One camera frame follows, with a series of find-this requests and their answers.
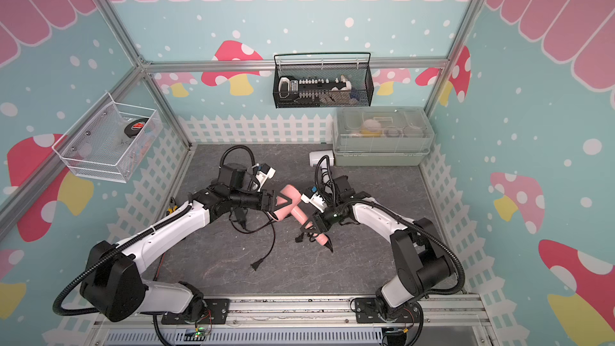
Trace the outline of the pink hair dryer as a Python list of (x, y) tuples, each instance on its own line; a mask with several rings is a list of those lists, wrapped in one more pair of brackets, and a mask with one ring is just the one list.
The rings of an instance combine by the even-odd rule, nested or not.
[[(299, 206), (301, 201), (301, 192), (291, 184), (287, 184), (280, 192), (291, 197), (294, 202), (294, 208), (291, 210), (291, 213), (288, 216), (295, 218), (296, 221), (306, 229), (309, 229), (312, 223), (308, 222), (308, 216)], [(304, 240), (311, 240), (313, 242), (318, 243), (319, 245), (327, 248), (330, 252), (333, 252), (333, 247), (330, 242), (330, 239), (325, 234), (308, 234), (307, 232), (301, 232), (298, 237), (295, 238), (296, 243), (303, 243)]]

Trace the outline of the white hair dryer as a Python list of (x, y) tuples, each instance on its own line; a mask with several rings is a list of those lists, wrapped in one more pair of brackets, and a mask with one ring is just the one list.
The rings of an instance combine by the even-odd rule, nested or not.
[(310, 165), (315, 168), (314, 181), (316, 184), (326, 184), (330, 180), (331, 169), (335, 165), (332, 150), (309, 153)]

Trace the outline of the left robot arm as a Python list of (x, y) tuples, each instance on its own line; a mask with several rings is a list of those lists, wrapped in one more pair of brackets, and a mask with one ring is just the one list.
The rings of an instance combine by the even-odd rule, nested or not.
[(145, 280), (142, 275), (157, 259), (194, 232), (234, 211), (261, 211), (269, 219), (282, 217), (292, 205), (285, 194), (263, 188), (260, 173), (272, 173), (253, 163), (219, 163), (217, 180), (192, 193), (176, 211), (117, 243), (101, 241), (89, 253), (84, 271), (58, 294), (54, 314), (76, 317), (102, 314), (120, 322), (134, 314), (173, 313), (197, 323), (208, 313), (203, 293), (187, 282)]

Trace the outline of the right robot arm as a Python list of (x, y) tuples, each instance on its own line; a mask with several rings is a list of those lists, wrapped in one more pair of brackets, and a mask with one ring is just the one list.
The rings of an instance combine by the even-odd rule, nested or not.
[(464, 289), (466, 276), (458, 257), (440, 238), (430, 219), (409, 219), (377, 202), (366, 192), (356, 192), (347, 176), (332, 175), (333, 152), (310, 153), (314, 186), (302, 195), (316, 208), (301, 231), (332, 249), (327, 232), (335, 224), (364, 225), (392, 247), (396, 275), (376, 291), (374, 310), (393, 321), (403, 309), (432, 295), (449, 296)]

